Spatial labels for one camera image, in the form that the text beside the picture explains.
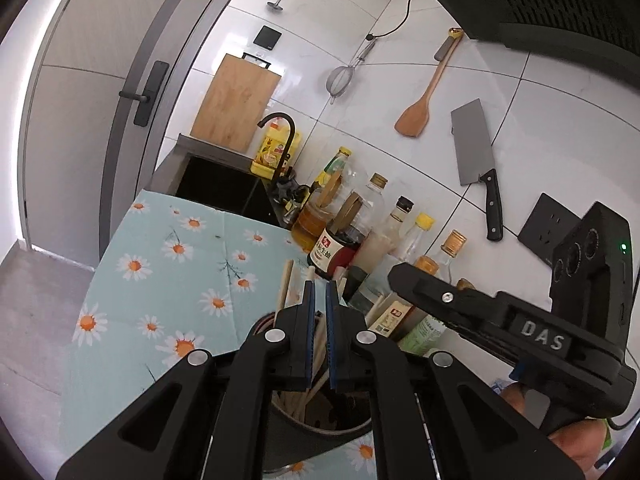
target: faucet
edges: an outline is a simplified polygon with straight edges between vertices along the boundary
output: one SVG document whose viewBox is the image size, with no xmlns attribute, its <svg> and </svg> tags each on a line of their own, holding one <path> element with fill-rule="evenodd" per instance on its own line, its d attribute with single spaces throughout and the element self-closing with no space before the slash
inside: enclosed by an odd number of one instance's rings
<svg viewBox="0 0 640 480">
<path fill-rule="evenodd" d="M 293 122 L 293 119 L 289 114 L 286 114 L 284 112 L 274 112 L 273 114 L 269 114 L 263 117 L 258 122 L 258 127 L 263 128 L 267 122 L 271 121 L 272 119 L 275 119 L 276 117 L 283 118 L 284 120 L 287 121 L 287 123 L 289 123 L 289 139 L 287 139 L 287 143 L 284 145 L 284 149 L 282 150 L 282 155 L 280 156 L 280 160 L 278 161 L 276 170 L 273 172 L 271 184 L 269 185 L 269 189 L 268 189 L 269 193 L 272 193 L 276 189 L 276 183 L 278 182 L 278 178 L 280 177 L 280 171 L 282 170 L 284 161 L 286 160 L 287 155 L 289 154 L 289 148 L 291 147 L 291 143 L 293 142 L 293 137 L 296 135 L 296 125 Z"/>
</svg>

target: black door handle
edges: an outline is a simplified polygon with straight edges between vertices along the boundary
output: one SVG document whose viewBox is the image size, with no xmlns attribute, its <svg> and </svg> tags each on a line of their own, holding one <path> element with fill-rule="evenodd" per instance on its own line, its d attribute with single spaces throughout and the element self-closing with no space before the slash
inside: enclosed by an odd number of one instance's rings
<svg viewBox="0 0 640 480">
<path fill-rule="evenodd" d="M 151 117 L 151 112 L 154 109 L 158 92 L 162 86 L 162 81 L 169 70 L 169 64 L 164 61 L 156 61 L 149 72 L 149 77 L 146 80 L 145 89 L 142 91 L 142 95 L 135 92 L 121 91 L 118 95 L 124 99 L 132 99 L 133 101 L 139 101 L 138 110 L 136 110 L 136 116 L 133 118 L 133 123 L 136 126 L 147 126 Z"/>
</svg>

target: hand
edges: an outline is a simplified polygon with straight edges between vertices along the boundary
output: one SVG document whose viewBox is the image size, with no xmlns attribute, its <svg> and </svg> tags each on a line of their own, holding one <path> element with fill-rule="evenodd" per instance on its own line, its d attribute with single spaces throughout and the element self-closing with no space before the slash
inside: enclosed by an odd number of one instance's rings
<svg viewBox="0 0 640 480">
<path fill-rule="evenodd" d="M 524 416 L 524 395 L 518 383 L 507 386 L 500 396 L 506 400 L 512 408 Z M 551 442 L 556 444 L 564 453 L 572 458 L 575 463 L 587 474 L 588 479 L 597 478 L 597 472 L 593 469 L 602 446 L 607 437 L 607 425 L 602 420 L 582 420 L 561 428 L 549 435 Z"/>
</svg>

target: black wall socket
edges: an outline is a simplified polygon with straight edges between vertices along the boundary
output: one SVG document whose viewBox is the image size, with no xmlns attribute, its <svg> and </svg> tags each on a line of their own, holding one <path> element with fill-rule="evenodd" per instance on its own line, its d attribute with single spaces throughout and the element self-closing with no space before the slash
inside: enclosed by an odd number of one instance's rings
<svg viewBox="0 0 640 480">
<path fill-rule="evenodd" d="M 554 248 L 579 221 L 579 217 L 543 193 L 520 231 L 518 241 L 552 267 Z"/>
</svg>

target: kitchen knife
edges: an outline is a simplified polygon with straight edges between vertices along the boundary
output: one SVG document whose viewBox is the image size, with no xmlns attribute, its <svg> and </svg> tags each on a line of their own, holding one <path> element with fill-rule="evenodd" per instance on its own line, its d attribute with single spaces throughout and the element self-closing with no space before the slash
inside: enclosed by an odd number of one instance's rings
<svg viewBox="0 0 640 480">
<path fill-rule="evenodd" d="M 451 112 L 451 132 L 456 145 L 460 186 L 484 182 L 486 186 L 486 238 L 502 240 L 502 203 L 495 171 L 494 150 L 480 99 Z"/>
</svg>

